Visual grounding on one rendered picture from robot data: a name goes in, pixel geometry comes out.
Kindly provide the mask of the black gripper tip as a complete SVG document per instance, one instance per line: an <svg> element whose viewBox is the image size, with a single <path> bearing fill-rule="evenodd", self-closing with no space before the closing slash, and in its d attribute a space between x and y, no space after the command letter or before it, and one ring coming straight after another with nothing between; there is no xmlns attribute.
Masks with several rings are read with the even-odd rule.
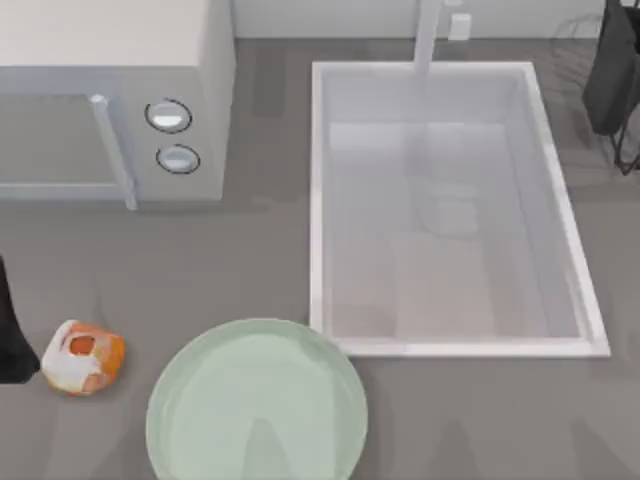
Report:
<svg viewBox="0 0 640 480"><path fill-rule="evenodd" d="M19 325L0 255L0 385L27 383L40 367L40 359Z"/></svg>

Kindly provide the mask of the orange and white cup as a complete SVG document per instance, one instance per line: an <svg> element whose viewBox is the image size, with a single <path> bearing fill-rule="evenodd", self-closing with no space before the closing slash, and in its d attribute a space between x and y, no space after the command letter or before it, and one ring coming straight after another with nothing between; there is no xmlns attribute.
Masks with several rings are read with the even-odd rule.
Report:
<svg viewBox="0 0 640 480"><path fill-rule="evenodd" d="M125 355L122 336L71 319L58 327L47 345L41 358L41 372L55 390L89 396L114 383Z"/></svg>

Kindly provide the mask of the pale green plate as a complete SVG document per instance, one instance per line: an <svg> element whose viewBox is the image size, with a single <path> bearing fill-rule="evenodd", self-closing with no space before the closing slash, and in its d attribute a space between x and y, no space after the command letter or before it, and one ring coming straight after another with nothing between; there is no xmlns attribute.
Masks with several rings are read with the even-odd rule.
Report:
<svg viewBox="0 0 640 480"><path fill-rule="evenodd" d="M156 480L352 480L368 404L354 365L325 336L236 320L167 363L145 433Z"/></svg>

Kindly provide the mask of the white wall socket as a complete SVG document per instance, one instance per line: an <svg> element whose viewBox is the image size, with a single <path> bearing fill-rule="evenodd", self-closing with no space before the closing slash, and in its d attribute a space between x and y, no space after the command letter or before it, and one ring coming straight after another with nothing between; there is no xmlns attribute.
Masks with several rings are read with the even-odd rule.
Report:
<svg viewBox="0 0 640 480"><path fill-rule="evenodd" d="M471 37L472 15L469 13L456 13L451 16L449 41L467 41Z"/></svg>

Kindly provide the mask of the large microwave knob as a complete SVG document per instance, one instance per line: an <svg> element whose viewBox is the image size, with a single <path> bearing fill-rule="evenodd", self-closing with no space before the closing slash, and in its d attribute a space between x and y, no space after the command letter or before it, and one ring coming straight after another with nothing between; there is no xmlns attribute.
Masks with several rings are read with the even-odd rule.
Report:
<svg viewBox="0 0 640 480"><path fill-rule="evenodd" d="M185 104L169 98L147 104L144 116L152 128L165 134L186 131L193 121L193 115Z"/></svg>

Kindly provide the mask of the tall white tap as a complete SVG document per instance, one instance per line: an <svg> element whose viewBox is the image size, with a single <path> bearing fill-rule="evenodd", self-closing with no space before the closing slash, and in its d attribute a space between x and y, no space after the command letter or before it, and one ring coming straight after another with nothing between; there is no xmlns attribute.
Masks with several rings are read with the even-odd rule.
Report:
<svg viewBox="0 0 640 480"><path fill-rule="evenodd" d="M443 0L418 0L414 43L414 72L426 76L433 57L434 44Z"/></svg>

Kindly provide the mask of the white sink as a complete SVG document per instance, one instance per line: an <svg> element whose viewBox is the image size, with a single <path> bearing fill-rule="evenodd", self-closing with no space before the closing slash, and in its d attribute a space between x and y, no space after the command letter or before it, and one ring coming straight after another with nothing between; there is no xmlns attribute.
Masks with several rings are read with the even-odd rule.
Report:
<svg viewBox="0 0 640 480"><path fill-rule="evenodd" d="M310 312L359 357L607 358L534 66L312 66Z"/></svg>

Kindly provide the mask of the pale microwave oven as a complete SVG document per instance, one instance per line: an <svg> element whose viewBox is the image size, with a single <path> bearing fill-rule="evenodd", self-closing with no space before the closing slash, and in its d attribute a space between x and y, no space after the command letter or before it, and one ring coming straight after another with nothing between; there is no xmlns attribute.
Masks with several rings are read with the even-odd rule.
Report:
<svg viewBox="0 0 640 480"><path fill-rule="evenodd" d="M219 200L235 72L230 0L0 0L0 200L124 202L93 94L110 101L138 207ZM191 111L186 131L145 120L165 98ZM175 144L200 156L190 175L156 163Z"/></svg>

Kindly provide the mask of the small microwave knob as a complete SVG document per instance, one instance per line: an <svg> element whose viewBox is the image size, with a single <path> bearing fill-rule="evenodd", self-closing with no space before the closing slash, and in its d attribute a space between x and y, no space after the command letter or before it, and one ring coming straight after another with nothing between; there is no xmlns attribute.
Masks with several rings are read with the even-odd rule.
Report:
<svg viewBox="0 0 640 480"><path fill-rule="evenodd" d="M164 171L174 175L190 175L201 165L198 153L181 144L159 149L155 159Z"/></svg>

